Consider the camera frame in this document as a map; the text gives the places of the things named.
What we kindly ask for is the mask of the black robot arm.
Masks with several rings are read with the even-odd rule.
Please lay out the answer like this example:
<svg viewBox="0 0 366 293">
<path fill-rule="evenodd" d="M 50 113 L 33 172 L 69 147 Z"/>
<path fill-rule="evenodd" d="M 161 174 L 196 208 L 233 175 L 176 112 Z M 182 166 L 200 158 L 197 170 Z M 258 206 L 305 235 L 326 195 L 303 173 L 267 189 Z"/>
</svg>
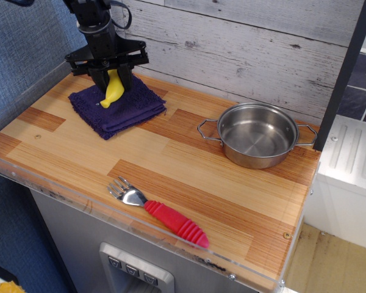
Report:
<svg viewBox="0 0 366 293">
<path fill-rule="evenodd" d="M 110 14 L 111 6 L 128 7 L 118 1 L 65 1 L 69 11 L 76 16 L 77 28 L 87 44 L 65 56 L 75 76 L 88 75 L 102 92 L 107 90 L 109 70 L 114 70 L 125 91 L 132 88 L 132 69 L 149 62 L 146 43 L 120 37 L 116 28 L 126 30 L 131 26 L 132 14 L 128 12 L 127 25 L 120 26 Z"/>
</svg>

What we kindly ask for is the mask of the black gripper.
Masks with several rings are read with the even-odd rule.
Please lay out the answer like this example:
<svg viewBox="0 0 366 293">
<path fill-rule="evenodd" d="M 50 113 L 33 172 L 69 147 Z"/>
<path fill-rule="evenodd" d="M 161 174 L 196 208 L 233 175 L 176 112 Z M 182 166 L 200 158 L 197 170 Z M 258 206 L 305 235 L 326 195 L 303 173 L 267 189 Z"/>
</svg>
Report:
<svg viewBox="0 0 366 293">
<path fill-rule="evenodd" d="M 108 70 L 117 69 L 125 91 L 133 85 L 132 69 L 149 62 L 146 43 L 120 37 L 112 23 L 96 26 L 77 25 L 87 44 L 65 56 L 75 76 L 87 74 L 95 85 L 106 92 Z"/>
</svg>

